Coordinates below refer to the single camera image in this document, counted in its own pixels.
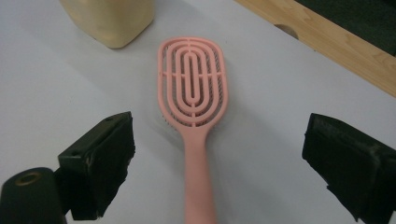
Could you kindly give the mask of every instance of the white table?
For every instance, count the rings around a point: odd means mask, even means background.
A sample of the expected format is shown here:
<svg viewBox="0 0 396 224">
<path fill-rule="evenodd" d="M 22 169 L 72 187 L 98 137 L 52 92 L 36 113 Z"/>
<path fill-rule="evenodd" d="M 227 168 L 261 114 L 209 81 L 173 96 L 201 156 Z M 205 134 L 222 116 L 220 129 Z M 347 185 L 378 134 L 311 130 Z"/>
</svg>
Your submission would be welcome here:
<svg viewBox="0 0 396 224">
<path fill-rule="evenodd" d="M 219 224 L 355 223 L 302 159 L 308 118 L 340 119 L 396 148 L 396 99 L 231 0 L 158 0 L 155 21 L 117 50 L 81 32 L 57 1 L 3 1 L 0 183 L 57 169 L 91 127 L 130 110 L 127 180 L 99 221 L 68 222 L 183 223 L 183 143 L 156 98 L 157 49 L 177 35 L 215 41 L 226 60 L 229 108 L 207 140 Z"/>
</svg>

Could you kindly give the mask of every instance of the cream container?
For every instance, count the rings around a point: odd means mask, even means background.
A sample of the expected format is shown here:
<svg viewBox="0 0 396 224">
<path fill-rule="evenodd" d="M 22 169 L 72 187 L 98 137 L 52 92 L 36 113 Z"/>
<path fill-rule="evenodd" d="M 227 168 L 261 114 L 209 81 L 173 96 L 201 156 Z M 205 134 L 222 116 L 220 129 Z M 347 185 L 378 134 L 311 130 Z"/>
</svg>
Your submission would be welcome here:
<svg viewBox="0 0 396 224">
<path fill-rule="evenodd" d="M 137 37 L 154 18 L 153 0 L 60 0 L 73 23 L 112 49 Z"/>
</svg>

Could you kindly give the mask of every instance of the wooden board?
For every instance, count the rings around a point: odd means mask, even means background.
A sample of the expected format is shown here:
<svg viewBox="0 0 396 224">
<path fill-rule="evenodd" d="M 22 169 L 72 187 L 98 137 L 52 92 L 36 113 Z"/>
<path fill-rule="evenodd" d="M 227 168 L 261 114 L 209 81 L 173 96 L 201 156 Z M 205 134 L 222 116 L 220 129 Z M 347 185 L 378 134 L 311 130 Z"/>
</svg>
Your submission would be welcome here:
<svg viewBox="0 0 396 224">
<path fill-rule="evenodd" d="M 294 0 L 235 0 L 379 89 L 396 97 L 396 58 Z"/>
</svg>

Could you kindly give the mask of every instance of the hairbrush handle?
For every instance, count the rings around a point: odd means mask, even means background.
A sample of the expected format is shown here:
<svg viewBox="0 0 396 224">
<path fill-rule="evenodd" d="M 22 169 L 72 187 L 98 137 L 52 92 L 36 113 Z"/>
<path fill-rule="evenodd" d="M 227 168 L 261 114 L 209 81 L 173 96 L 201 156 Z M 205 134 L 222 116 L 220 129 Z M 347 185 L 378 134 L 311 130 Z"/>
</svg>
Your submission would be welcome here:
<svg viewBox="0 0 396 224">
<path fill-rule="evenodd" d="M 185 224 L 216 224 L 204 136 L 184 136 Z"/>
</svg>

